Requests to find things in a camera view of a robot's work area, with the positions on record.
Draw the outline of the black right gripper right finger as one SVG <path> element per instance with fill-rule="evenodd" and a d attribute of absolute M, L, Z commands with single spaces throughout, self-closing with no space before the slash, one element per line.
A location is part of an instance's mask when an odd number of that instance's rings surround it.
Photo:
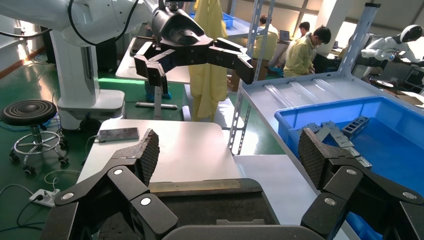
<path fill-rule="evenodd" d="M 416 191 L 365 168 L 346 149 L 325 144 L 309 129 L 299 139 L 300 162 L 319 195 L 301 226 L 332 240 L 349 213 L 385 240 L 424 237 L 424 199 Z"/>

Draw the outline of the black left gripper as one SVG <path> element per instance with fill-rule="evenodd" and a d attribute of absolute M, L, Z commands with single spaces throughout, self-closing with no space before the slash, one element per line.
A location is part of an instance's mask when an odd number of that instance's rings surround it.
<path fill-rule="evenodd" d="M 181 9 L 156 10 L 151 21 L 153 41 L 136 41 L 133 59 L 136 73 L 147 78 L 150 86 L 167 95 L 166 73 L 175 66 L 209 64 L 235 70 L 247 85 L 254 81 L 255 70 L 247 48 L 225 38 L 215 41 Z"/>

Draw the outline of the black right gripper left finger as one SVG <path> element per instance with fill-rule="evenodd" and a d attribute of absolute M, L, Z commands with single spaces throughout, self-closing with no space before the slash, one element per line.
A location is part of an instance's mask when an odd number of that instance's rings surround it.
<path fill-rule="evenodd" d="M 116 150 L 99 172 L 55 198 L 40 238 L 90 240 L 109 217 L 122 213 L 138 239 L 163 239 L 178 218 L 149 189 L 159 153 L 152 129 L 139 143 Z"/>

